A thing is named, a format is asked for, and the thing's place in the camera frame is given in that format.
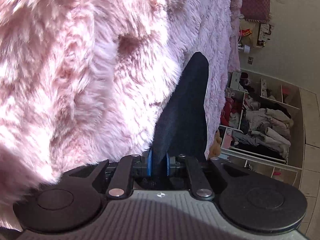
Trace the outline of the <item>black pants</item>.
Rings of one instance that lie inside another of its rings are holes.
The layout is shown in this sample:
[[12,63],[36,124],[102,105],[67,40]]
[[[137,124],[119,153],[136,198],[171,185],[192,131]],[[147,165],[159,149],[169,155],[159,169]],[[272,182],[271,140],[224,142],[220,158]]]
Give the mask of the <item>black pants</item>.
[[150,189],[171,189],[168,177],[171,157],[183,154],[199,162],[206,160],[204,99],[208,76],[207,58],[201,52],[194,53],[155,126],[151,146],[151,177],[146,181]]

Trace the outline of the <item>pile of clothes in wardrobe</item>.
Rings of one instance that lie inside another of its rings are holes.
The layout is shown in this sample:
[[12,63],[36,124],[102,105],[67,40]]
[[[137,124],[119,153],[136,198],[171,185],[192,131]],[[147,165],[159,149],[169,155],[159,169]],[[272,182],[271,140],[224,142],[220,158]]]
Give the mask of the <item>pile of clothes in wardrobe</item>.
[[224,148],[285,164],[289,160],[295,91],[279,80],[233,72],[225,90],[220,126]]

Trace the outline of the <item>pink fluffy blanket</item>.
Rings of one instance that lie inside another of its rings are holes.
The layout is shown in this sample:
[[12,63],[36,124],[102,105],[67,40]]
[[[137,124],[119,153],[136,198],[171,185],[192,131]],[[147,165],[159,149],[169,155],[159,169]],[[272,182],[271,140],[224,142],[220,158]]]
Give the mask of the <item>pink fluffy blanket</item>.
[[77,166],[141,154],[193,53],[209,62],[206,152],[240,68],[242,0],[1,0],[1,226]]

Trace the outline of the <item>cluttered nightstand items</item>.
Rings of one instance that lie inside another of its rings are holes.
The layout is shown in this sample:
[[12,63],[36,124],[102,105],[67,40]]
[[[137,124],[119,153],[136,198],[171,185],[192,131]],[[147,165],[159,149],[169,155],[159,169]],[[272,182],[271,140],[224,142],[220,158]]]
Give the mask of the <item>cluttered nightstand items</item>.
[[273,30],[274,26],[270,23],[240,20],[238,51],[247,57],[248,64],[253,64],[253,53],[265,47]]

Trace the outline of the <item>maroon quilted headboard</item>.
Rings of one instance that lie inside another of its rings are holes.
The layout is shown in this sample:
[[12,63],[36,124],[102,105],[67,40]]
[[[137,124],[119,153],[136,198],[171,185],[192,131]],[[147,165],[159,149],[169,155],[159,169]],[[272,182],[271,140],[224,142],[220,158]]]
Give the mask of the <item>maroon quilted headboard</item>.
[[241,13],[246,21],[268,23],[270,0],[242,0]]

